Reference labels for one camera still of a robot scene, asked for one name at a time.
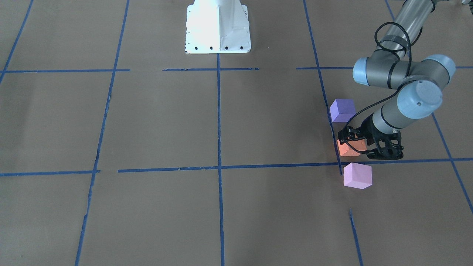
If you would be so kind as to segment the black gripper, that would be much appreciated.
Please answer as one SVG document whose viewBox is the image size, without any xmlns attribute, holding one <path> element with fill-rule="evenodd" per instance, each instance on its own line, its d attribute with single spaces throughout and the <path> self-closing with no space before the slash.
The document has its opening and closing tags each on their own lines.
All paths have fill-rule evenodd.
<svg viewBox="0 0 473 266">
<path fill-rule="evenodd" d="M 363 120 L 360 127 L 353 128 L 351 126 L 345 126 L 341 131 L 338 132 L 338 141 L 341 144 L 348 143 L 350 141 L 360 141 L 363 139 L 367 140 L 367 145 L 375 145 L 376 148 L 382 148 L 380 142 L 383 141 L 383 132 L 378 130 L 374 125 L 373 113 Z"/>
</svg>

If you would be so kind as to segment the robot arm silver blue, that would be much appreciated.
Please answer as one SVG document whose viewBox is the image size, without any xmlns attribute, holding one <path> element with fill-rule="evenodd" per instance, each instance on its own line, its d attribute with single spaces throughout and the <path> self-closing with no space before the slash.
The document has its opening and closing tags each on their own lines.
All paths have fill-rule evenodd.
<svg viewBox="0 0 473 266">
<path fill-rule="evenodd" d="M 436 0 L 406 0 L 393 21 L 374 33 L 377 45 L 370 57 L 356 61 L 353 79 L 365 86 L 391 89 L 394 93 L 377 102 L 380 108 L 360 127 L 345 124 L 338 132 L 341 144 L 352 146 L 365 140 L 381 154 L 388 149 L 403 150 L 401 130 L 425 118 L 442 104 L 442 91 L 456 72 L 451 58 L 434 54 L 421 62 L 412 60 L 412 46 L 421 35 Z"/>
</svg>

